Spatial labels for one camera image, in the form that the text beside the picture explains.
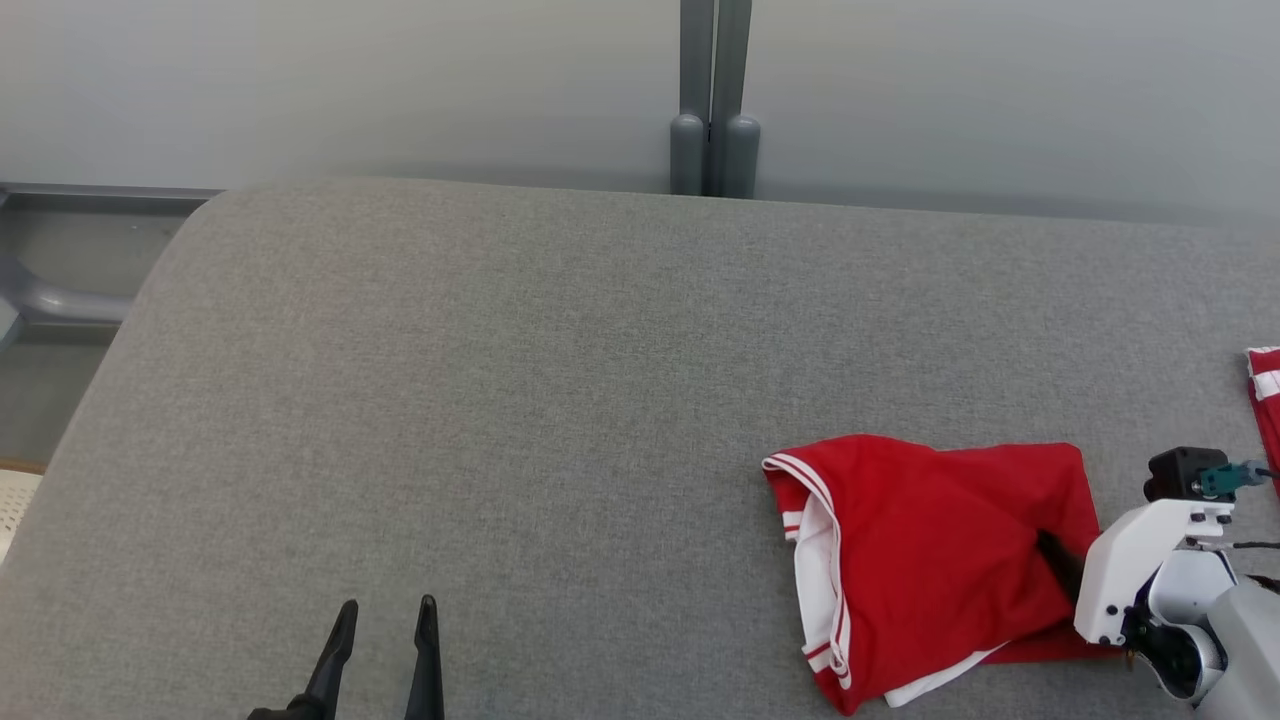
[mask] robotic arm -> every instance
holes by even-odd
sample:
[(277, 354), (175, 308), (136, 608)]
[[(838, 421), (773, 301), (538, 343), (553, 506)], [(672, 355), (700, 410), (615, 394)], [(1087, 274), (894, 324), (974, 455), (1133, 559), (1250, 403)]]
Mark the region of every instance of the robotic arm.
[(1075, 585), (1060, 544), (1042, 548), (1069, 594), (1075, 629), (1143, 659), (1198, 720), (1280, 716), (1280, 594), (1274, 580), (1242, 583), (1213, 543), (1231, 523), (1235, 491), (1272, 475), (1217, 450), (1179, 447), (1148, 464), (1149, 505), (1130, 510), (1089, 547)]

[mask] gray table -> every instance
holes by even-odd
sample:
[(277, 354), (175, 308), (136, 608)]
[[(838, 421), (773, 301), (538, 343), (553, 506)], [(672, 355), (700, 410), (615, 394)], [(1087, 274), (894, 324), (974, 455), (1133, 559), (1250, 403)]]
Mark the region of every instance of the gray table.
[[(1268, 234), (356, 179), (174, 238), (0, 568), (12, 717), (242, 717), (361, 601), (340, 717), (831, 717), (760, 459), (1069, 441), (1103, 524), (1175, 445), (1261, 454)], [(1275, 538), (1270, 491), (1238, 538)], [(1280, 574), (1274, 555), (1242, 569)], [(864, 717), (1169, 717), (1119, 662)]]

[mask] gray metal bracket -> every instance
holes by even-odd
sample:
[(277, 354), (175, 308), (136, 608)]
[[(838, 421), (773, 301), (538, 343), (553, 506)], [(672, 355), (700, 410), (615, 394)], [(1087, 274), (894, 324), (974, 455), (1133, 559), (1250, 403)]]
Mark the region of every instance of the gray metal bracket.
[[(0, 192), (0, 208), (8, 200)], [(27, 324), (119, 325), (133, 300), (68, 290), (38, 278), (13, 254), (0, 252), (0, 348)]]

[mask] red garment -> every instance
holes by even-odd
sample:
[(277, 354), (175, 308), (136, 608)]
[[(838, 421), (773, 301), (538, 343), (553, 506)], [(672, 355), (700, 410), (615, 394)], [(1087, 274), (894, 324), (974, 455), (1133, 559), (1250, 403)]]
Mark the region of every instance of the red garment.
[[(1245, 352), (1249, 359), (1249, 401), (1258, 420), (1267, 464), (1280, 470), (1280, 347), (1258, 347)], [(1275, 483), (1280, 493), (1280, 483)]]
[(797, 541), (805, 656), (845, 715), (1002, 643), (984, 661), (1097, 655), (1036, 548), (1046, 529), (1083, 557), (1100, 534), (1075, 447), (849, 436), (772, 455), (764, 474)]

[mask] floor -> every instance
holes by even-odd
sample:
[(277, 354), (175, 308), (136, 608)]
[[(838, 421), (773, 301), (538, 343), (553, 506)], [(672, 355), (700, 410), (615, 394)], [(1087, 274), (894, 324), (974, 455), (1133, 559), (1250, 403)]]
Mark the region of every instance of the floor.
[[(198, 205), (13, 196), (0, 209), (0, 252), (65, 287), (134, 295)], [(28, 327), (0, 350), (0, 457), (49, 462), (111, 337), (109, 328)]]

